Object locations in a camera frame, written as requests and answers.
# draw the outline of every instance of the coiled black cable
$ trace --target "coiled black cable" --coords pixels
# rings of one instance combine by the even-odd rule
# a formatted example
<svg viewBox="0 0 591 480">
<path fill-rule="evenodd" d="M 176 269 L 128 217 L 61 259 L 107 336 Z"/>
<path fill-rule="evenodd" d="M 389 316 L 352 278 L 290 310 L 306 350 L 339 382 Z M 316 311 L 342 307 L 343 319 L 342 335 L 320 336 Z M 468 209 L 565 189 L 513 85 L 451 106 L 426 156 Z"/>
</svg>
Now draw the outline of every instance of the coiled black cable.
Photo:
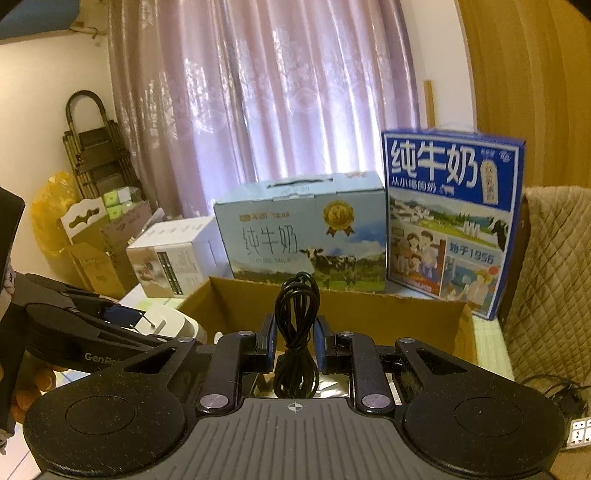
<svg viewBox="0 0 591 480">
<path fill-rule="evenodd" d="M 281 286 L 275 301 L 275 321 L 285 340 L 285 354 L 278 358 L 273 380 L 279 398 L 312 398 L 318 390 L 318 367 L 308 341 L 319 308 L 320 292 L 309 273 L 299 272 Z"/>
</svg>

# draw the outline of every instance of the power strip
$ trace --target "power strip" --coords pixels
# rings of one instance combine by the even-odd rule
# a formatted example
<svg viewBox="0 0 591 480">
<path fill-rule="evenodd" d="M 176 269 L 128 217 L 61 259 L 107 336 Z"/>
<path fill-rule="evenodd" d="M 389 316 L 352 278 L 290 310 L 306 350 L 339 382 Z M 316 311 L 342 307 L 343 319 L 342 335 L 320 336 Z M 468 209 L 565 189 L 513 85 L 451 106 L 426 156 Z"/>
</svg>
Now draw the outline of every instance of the power strip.
<svg viewBox="0 0 591 480">
<path fill-rule="evenodd" d="M 591 445 L 591 417 L 573 420 L 570 422 L 566 449 L 586 447 L 587 445 Z"/>
</svg>

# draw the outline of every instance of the light blue milk box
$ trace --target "light blue milk box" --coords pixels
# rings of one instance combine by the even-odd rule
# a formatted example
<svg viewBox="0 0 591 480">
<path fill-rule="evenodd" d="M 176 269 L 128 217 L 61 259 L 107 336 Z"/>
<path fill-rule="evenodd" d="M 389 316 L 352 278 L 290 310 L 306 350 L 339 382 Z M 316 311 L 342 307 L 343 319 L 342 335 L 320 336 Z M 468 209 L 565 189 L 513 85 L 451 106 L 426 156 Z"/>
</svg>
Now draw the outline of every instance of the light blue milk box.
<svg viewBox="0 0 591 480">
<path fill-rule="evenodd" d="M 386 195 L 374 171 L 243 184 L 214 205 L 235 278 L 383 291 Z"/>
</svg>

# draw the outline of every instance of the circular pad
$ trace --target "circular pad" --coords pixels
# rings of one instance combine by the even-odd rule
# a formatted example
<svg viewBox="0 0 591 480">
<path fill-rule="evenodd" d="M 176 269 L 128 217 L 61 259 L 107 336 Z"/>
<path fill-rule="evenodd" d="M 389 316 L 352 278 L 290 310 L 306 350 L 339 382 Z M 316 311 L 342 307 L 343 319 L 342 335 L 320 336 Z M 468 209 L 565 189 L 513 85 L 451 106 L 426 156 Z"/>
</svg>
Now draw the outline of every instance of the circular pad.
<svg viewBox="0 0 591 480">
<path fill-rule="evenodd" d="M 86 435 L 115 433 L 129 425 L 135 407 L 123 398 L 101 395 L 74 403 L 66 413 L 68 425 Z"/>
<path fill-rule="evenodd" d="M 516 431 L 523 424 L 521 410 L 499 398 L 471 398 L 460 403 L 456 421 L 469 432 L 485 437 L 501 437 Z"/>
<path fill-rule="evenodd" d="M 158 375 L 100 372 L 39 398 L 23 433 L 41 470 L 110 478 L 152 465 L 184 428 L 183 406 Z"/>
<path fill-rule="evenodd" d="M 406 408 L 407 439 L 462 475 L 522 477 L 549 467 L 564 438 L 560 410 L 533 389 L 486 373 L 433 375 Z"/>
</svg>

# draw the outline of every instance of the screw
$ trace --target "screw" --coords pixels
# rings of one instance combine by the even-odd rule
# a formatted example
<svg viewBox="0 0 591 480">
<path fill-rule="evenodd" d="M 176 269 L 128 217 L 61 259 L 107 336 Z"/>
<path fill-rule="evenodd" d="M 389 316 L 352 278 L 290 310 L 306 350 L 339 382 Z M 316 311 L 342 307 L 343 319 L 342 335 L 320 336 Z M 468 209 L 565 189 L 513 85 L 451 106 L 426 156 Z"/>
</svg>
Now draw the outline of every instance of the screw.
<svg viewBox="0 0 591 480">
<path fill-rule="evenodd" d="M 392 402 L 386 395 L 382 395 L 380 393 L 373 393 L 371 395 L 364 396 L 363 400 L 361 400 L 361 403 L 365 405 L 367 408 L 375 410 L 379 408 L 389 407 Z"/>
<path fill-rule="evenodd" d="M 213 393 L 210 395 L 205 395 L 199 400 L 199 403 L 205 408 L 222 408 L 225 407 L 230 401 L 228 397 L 225 395 L 220 395 L 218 393 Z"/>
</svg>

